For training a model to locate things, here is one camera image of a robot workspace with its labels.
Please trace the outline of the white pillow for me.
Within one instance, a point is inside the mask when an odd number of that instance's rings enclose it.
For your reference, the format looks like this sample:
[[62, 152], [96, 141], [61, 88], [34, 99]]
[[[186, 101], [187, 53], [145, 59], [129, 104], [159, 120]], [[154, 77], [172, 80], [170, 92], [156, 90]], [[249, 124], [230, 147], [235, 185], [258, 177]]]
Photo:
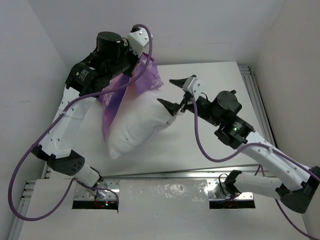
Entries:
[[162, 87], [137, 94], [129, 89], [110, 125], [102, 103], [96, 101], [85, 115], [77, 149], [88, 162], [129, 159], [165, 159], [176, 156], [184, 136], [159, 99], [180, 102], [183, 91]]

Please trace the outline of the pink purple pillowcase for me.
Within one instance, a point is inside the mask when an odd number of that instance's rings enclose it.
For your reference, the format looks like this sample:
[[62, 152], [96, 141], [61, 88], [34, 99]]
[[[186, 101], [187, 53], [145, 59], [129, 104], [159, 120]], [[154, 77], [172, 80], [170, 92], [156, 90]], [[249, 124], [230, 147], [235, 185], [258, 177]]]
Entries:
[[122, 73], [113, 78], [110, 81], [110, 85], [105, 87], [104, 90], [114, 90], [127, 83], [130, 83], [127, 88], [102, 94], [97, 98], [103, 106], [101, 130], [104, 139], [107, 138], [109, 128], [119, 111], [127, 90], [133, 90], [133, 94], [139, 96], [147, 91], [158, 90], [163, 86], [164, 83], [161, 80], [155, 58], [152, 57], [150, 59], [146, 70], [135, 82], [133, 82], [132, 78]]

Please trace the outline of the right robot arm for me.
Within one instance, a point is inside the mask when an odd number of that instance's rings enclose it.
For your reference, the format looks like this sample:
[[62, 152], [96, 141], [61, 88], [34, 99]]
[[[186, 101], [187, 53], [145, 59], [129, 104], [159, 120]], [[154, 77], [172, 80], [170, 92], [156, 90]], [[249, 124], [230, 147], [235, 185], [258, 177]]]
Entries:
[[[264, 139], [247, 121], [238, 116], [242, 109], [235, 90], [223, 90], [213, 101], [206, 98], [204, 83], [192, 75], [182, 79], [171, 79], [171, 84], [182, 89], [184, 95], [180, 103], [164, 99], [158, 101], [172, 115], [189, 111], [194, 114], [194, 133], [201, 153], [213, 163], [231, 160], [244, 154], [273, 176], [256, 176], [241, 170], [231, 171], [225, 178], [221, 190], [227, 197], [251, 192], [280, 201], [288, 209], [304, 214], [320, 185], [320, 168], [308, 167], [293, 160], [277, 147]], [[198, 119], [217, 127], [214, 132], [218, 140], [235, 152], [227, 157], [216, 159], [204, 150], [199, 136]]]

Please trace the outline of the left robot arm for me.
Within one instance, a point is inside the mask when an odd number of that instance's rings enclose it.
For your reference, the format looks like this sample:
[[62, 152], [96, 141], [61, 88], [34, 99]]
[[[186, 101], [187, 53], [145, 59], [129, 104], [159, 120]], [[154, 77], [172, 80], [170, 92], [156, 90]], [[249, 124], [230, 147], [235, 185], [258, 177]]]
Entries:
[[94, 187], [101, 176], [85, 163], [85, 158], [75, 152], [72, 145], [86, 113], [97, 98], [90, 96], [72, 106], [69, 104], [81, 96], [102, 91], [120, 74], [132, 75], [139, 59], [133, 36], [132, 32], [126, 38], [109, 31], [98, 33], [94, 51], [76, 63], [68, 74], [53, 120], [56, 125], [32, 150], [52, 170], [74, 177], [89, 187]]

